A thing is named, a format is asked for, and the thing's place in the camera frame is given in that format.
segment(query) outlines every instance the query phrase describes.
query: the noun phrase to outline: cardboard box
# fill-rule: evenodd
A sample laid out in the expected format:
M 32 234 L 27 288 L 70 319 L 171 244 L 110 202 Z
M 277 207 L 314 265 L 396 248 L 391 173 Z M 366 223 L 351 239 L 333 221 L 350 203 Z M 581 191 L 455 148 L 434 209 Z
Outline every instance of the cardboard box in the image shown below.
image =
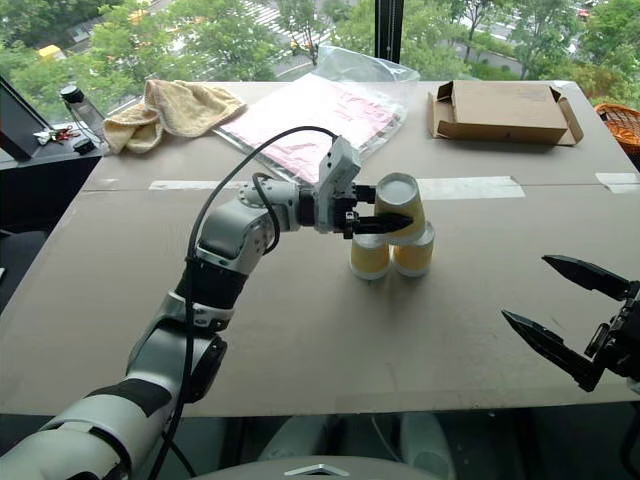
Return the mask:
M 541 83 L 455 80 L 429 93 L 434 137 L 575 145 L 583 132 L 566 97 Z

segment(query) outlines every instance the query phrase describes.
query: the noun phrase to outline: yellow paper cup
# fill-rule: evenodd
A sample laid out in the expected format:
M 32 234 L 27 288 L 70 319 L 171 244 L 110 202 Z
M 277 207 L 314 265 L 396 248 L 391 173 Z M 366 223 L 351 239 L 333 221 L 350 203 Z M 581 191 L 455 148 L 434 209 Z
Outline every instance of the yellow paper cup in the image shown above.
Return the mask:
M 389 246 L 380 235 L 354 235 L 349 266 L 363 280 L 382 278 L 389 270 Z
M 427 222 L 422 236 L 412 245 L 393 247 L 393 265 L 407 277 L 419 277 L 427 273 L 431 265 L 436 232 Z
M 386 234 L 392 245 L 409 245 L 425 231 L 425 216 L 418 182 L 411 175 L 391 173 L 376 186 L 374 214 L 401 213 L 413 219 L 411 225 Z

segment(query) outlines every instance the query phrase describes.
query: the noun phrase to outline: yellow towel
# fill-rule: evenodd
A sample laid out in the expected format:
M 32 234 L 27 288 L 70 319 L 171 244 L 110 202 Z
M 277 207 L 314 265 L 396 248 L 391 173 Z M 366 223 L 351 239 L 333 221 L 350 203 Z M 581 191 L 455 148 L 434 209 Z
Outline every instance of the yellow towel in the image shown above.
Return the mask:
M 148 80 L 140 103 L 104 121 L 113 153 L 125 146 L 144 153 L 162 139 L 162 131 L 180 137 L 198 137 L 244 107 L 224 88 L 207 83 Z

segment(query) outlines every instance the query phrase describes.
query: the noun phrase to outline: table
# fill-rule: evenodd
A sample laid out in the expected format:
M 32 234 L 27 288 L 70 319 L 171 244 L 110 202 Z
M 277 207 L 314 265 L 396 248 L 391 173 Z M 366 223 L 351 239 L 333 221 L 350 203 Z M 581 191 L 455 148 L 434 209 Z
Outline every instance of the table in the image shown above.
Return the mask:
M 285 234 L 251 275 L 224 338 L 209 395 L 187 415 L 244 416 L 501 408 L 633 399 L 605 374 L 587 394 L 533 352 L 500 315 L 508 308 L 581 351 L 614 301 L 564 280 L 540 256 L 562 253 L 638 278 L 640 197 L 597 172 L 633 166 L 577 87 L 567 92 L 586 138 L 545 155 L 531 146 L 427 137 L 421 84 L 407 124 L 360 179 L 512 175 L 523 198 L 426 203 L 436 228 L 431 271 L 362 282 L 349 243 Z M 273 84 L 233 84 L 251 102 Z M 420 151 L 420 159 L 402 152 Z M 118 382 L 127 355 L 182 272 L 208 192 L 153 191 L 153 180 L 220 179 L 242 155 L 206 136 L 173 139 L 145 159 L 107 157 L 69 207 L 0 319 L 0 411 L 54 414 Z M 251 169 L 245 176 L 249 178 Z M 224 191 L 230 198 L 233 191 Z

